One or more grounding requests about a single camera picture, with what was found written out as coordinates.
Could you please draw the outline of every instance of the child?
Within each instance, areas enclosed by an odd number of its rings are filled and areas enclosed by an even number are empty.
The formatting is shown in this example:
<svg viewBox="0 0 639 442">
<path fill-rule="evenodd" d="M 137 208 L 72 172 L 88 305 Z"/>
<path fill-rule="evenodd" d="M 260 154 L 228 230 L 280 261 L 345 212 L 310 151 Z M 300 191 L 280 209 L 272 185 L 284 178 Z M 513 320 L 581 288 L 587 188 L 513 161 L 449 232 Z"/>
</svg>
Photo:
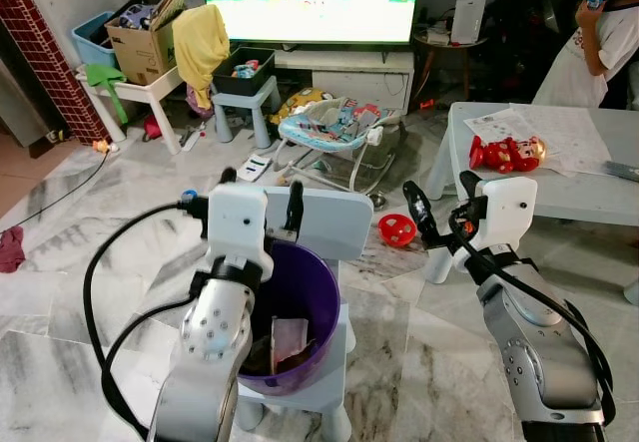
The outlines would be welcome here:
<svg viewBox="0 0 639 442">
<path fill-rule="evenodd" d="M 555 59 L 533 105 L 598 108 L 607 82 L 639 49 L 639 0 L 607 0 L 597 11 L 584 1 L 576 19 L 579 29 Z"/>
</svg>

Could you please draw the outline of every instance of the purple plastic bowl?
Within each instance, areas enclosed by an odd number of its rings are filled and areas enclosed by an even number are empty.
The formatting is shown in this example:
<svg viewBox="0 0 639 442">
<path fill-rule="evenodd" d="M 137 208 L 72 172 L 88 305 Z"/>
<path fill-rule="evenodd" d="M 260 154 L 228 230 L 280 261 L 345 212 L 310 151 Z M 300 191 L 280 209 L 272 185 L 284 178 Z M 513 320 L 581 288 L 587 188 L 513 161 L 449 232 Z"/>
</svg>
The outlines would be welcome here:
<svg viewBox="0 0 639 442">
<path fill-rule="evenodd" d="M 335 278 L 318 256 L 298 245 L 277 242 L 272 251 L 273 277 L 260 286 L 251 316 L 253 340 L 271 332 L 272 316 L 304 318 L 309 321 L 310 338 L 316 348 L 309 360 L 278 375 L 244 375 L 246 387 L 265 395 L 286 395 L 312 385 L 330 349 L 330 340 L 339 318 L 339 288 Z"/>
</svg>

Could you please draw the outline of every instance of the yellow cloth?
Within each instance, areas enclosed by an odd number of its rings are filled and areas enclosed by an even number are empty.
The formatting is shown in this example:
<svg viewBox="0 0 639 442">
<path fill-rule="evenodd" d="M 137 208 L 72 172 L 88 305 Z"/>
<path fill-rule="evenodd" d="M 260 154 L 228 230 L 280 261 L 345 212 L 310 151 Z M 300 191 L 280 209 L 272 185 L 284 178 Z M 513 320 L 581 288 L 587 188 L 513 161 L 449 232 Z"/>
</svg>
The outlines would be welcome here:
<svg viewBox="0 0 639 442">
<path fill-rule="evenodd" d="M 211 108 L 213 72 L 230 55 L 230 42 L 220 10 L 205 5 L 183 12 L 173 23 L 180 77 L 193 88 L 200 108 Z"/>
</svg>

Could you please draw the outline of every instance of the red toy figure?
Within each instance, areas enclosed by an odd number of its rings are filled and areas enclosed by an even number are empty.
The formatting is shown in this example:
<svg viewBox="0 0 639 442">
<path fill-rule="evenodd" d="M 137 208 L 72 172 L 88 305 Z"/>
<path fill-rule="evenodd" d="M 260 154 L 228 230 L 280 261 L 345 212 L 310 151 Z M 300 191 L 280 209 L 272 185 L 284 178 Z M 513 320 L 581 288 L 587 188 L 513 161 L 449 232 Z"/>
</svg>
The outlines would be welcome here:
<svg viewBox="0 0 639 442">
<path fill-rule="evenodd" d="M 483 146 L 481 138 L 475 136 L 470 148 L 472 170 L 487 166 L 503 175 L 513 171 L 526 173 L 536 170 L 545 159 L 546 145 L 537 137 L 519 142 L 506 138 L 498 143 Z"/>
</svg>

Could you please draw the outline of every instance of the paper sheet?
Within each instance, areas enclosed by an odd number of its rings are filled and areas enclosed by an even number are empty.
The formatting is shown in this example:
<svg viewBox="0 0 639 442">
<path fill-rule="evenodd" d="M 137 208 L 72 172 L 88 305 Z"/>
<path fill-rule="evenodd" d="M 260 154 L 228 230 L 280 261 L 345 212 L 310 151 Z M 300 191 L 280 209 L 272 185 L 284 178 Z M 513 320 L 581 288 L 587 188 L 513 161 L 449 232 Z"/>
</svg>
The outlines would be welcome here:
<svg viewBox="0 0 639 442">
<path fill-rule="evenodd" d="M 564 172 L 605 175 L 602 165 L 612 158 L 587 109 L 517 104 L 510 108 L 546 143 L 549 154 L 559 159 Z"/>
<path fill-rule="evenodd" d="M 487 115 L 482 118 L 464 120 L 464 123 L 485 143 L 495 143 L 506 138 L 516 141 L 535 136 L 534 129 L 512 109 Z"/>
</svg>

